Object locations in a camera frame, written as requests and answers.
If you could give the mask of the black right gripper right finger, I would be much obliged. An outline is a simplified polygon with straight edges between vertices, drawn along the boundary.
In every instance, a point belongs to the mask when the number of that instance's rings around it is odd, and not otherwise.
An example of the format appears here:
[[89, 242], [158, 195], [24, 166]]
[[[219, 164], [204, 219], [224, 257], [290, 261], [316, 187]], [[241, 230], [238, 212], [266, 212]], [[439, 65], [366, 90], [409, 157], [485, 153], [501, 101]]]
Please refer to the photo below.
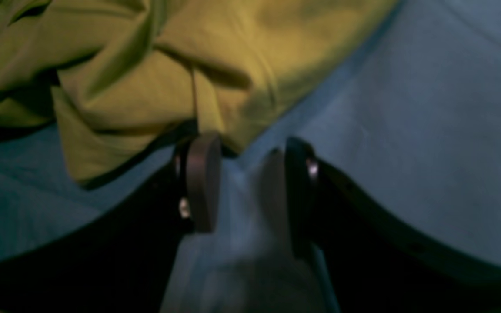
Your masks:
[[290, 137], [262, 184], [290, 254], [328, 279], [342, 313], [501, 313], [501, 266], [431, 239]]

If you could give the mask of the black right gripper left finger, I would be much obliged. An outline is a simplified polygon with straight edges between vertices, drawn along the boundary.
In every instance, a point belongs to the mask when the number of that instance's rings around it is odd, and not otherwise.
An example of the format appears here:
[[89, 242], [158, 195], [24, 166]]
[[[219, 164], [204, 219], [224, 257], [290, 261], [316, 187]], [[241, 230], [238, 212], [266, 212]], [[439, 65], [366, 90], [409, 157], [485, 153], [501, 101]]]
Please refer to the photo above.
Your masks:
[[0, 261], [0, 311], [157, 313], [183, 236], [215, 229], [220, 174], [217, 133], [180, 142], [101, 218]]

